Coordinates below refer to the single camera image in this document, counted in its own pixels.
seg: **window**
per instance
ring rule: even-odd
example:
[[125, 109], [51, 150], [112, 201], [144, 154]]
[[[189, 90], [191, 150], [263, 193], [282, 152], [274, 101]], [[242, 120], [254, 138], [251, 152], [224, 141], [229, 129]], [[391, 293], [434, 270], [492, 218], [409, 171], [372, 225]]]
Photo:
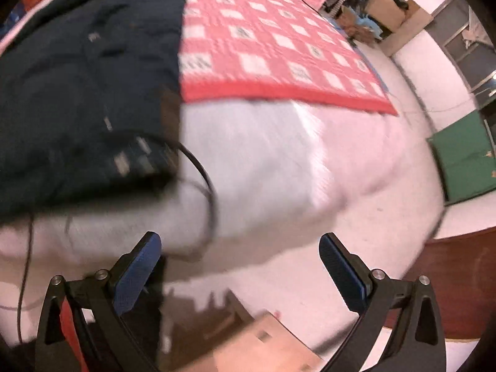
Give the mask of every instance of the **window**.
[[467, 88], [476, 94], [479, 107], [483, 108], [491, 98], [496, 98], [494, 47], [464, 39], [464, 31], [477, 21], [465, 0], [447, 0], [434, 15], [426, 31], [452, 61]]

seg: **black cable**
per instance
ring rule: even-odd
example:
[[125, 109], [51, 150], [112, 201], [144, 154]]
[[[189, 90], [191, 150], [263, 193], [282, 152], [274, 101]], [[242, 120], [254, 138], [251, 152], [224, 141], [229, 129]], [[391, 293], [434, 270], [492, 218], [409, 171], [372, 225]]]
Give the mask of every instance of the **black cable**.
[[19, 346], [21, 346], [24, 351], [24, 356], [28, 364], [31, 364], [29, 357], [23, 346], [24, 342], [22, 340], [21, 333], [21, 314], [22, 314], [22, 301], [24, 299], [24, 291], [26, 290], [26, 282], [29, 274], [29, 266], [31, 265], [31, 256], [33, 255], [33, 233], [34, 229], [34, 213], [29, 215], [29, 226], [28, 226], [28, 248], [26, 253], [26, 262], [24, 263], [24, 273], [22, 275], [21, 291], [19, 292], [19, 302], [17, 304], [17, 338], [19, 340]]
[[155, 143], [162, 145], [162, 146], [168, 146], [171, 148], [175, 148], [182, 152], [186, 158], [193, 164], [195, 168], [197, 168], [197, 171], [200, 173], [201, 177], [205, 180], [205, 183], [207, 184], [208, 188], [208, 221], [207, 221], [207, 228], [205, 232], [205, 238], [201, 244], [201, 247], [198, 248], [196, 252], [192, 254], [192, 256], [184, 256], [184, 259], [188, 258], [198, 258], [200, 255], [204, 253], [206, 250], [207, 246], [212, 243], [214, 236], [215, 236], [215, 228], [217, 226], [217, 197], [215, 194], [215, 189], [213, 186], [212, 181], [210, 180], [210, 176], [208, 175], [207, 171], [203, 167], [203, 165], [200, 163], [200, 161], [191, 153], [190, 150], [188, 150], [181, 142], [179, 141], [169, 141], [166, 138], [162, 136], [158, 136], [155, 134], [149, 134], [146, 132], [140, 132], [140, 131], [133, 131], [133, 130], [118, 130], [118, 131], [113, 131], [110, 133], [105, 133], [106, 136], [115, 136], [115, 135], [132, 135], [133, 137], [144, 137], [148, 138], [151, 141], [154, 141]]

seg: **blue gripper pad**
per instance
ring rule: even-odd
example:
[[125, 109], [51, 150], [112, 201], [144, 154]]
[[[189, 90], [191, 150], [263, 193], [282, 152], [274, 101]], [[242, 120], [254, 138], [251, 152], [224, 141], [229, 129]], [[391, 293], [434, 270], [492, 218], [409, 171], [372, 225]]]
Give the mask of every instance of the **blue gripper pad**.
[[351, 256], [350, 253], [333, 233], [321, 237], [318, 252], [348, 309], [361, 314], [366, 309], [368, 293], [365, 284], [343, 254], [345, 252]]
[[132, 252], [123, 256], [126, 260], [128, 258], [130, 260], [113, 287], [113, 308], [117, 315], [120, 316], [128, 312], [135, 305], [161, 253], [162, 241], [160, 236], [154, 232], [147, 232]]

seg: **blue cloth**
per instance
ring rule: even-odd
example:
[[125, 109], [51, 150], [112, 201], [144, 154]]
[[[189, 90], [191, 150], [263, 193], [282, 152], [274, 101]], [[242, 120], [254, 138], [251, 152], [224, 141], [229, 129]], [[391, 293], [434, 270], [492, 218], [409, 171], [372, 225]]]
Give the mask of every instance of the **blue cloth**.
[[0, 27], [0, 38], [3, 38], [24, 15], [26, 15], [24, 5], [22, 2], [18, 2]]
[[380, 37], [381, 33], [383, 33], [383, 30], [380, 28], [380, 26], [378, 24], [376, 24], [373, 20], [371, 20], [368, 15], [365, 15], [363, 18], [359, 17], [356, 24], [372, 29], [372, 32], [374, 32], [375, 38], [379, 39], [380, 41], [383, 40]]

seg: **pink checkered blanket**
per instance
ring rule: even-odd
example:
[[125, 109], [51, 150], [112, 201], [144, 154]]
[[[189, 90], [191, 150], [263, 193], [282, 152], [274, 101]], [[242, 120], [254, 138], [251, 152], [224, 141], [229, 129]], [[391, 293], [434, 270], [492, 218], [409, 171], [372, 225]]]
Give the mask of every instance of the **pink checkered blanket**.
[[302, 0], [187, 0], [179, 64], [186, 102], [293, 99], [396, 114], [360, 56]]

